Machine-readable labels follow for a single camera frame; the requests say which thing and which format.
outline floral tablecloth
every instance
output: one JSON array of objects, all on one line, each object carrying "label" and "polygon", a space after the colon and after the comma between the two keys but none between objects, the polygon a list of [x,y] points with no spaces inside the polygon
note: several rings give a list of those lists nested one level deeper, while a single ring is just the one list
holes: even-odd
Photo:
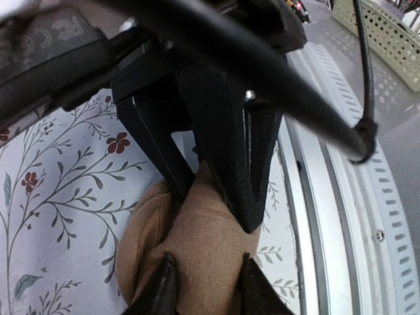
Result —
[{"label": "floral tablecloth", "polygon": [[[0,132],[7,141],[12,131]],[[175,140],[197,167],[190,134]],[[121,314],[115,257],[131,209],[161,178],[101,90],[0,149],[0,315]],[[278,148],[257,262],[299,314],[295,240]]]}]

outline folded cloth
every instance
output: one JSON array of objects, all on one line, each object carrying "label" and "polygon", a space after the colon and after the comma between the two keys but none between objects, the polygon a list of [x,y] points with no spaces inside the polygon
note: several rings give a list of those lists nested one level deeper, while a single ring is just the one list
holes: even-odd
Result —
[{"label": "folded cloth", "polygon": [[259,229],[246,234],[230,213],[203,162],[182,207],[165,181],[139,202],[117,250],[119,288],[131,305],[164,254],[171,253],[180,315],[239,315],[243,254],[253,257],[258,240]]}]

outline gray floor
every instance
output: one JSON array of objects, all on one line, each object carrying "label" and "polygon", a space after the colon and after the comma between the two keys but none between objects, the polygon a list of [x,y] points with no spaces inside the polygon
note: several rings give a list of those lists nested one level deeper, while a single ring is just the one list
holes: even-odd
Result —
[{"label": "gray floor", "polygon": [[[314,21],[305,26],[308,40],[326,47],[362,102],[358,39],[331,17],[325,5],[304,3]],[[412,93],[375,53],[372,62],[379,140],[404,205],[420,271],[420,93]]]}]

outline flower print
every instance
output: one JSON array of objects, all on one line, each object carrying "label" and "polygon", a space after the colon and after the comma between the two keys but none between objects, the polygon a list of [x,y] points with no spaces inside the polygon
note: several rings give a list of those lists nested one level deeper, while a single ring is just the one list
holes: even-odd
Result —
[{"label": "flower print", "polygon": [[125,138],[126,136],[127,136],[127,133],[119,133],[116,139],[109,138],[106,141],[106,143],[109,144],[108,152],[109,153],[117,152],[117,154],[123,153],[125,147],[130,145],[130,141]]},{"label": "flower print", "polygon": [[7,128],[0,131],[0,141],[8,141],[10,133]]},{"label": "flower print", "polygon": [[22,186],[26,187],[26,192],[27,193],[32,192],[35,186],[37,186],[37,184],[38,184],[37,173],[27,172],[25,179],[22,181]]}]

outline perforated basket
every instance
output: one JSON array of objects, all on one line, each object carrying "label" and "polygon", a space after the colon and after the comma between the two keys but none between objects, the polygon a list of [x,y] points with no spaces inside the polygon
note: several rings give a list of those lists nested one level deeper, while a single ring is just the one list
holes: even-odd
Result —
[{"label": "perforated basket", "polygon": [[[369,47],[386,62],[414,92],[420,91],[420,38],[369,0],[362,0]],[[333,17],[357,35],[351,0],[337,0]]]}]

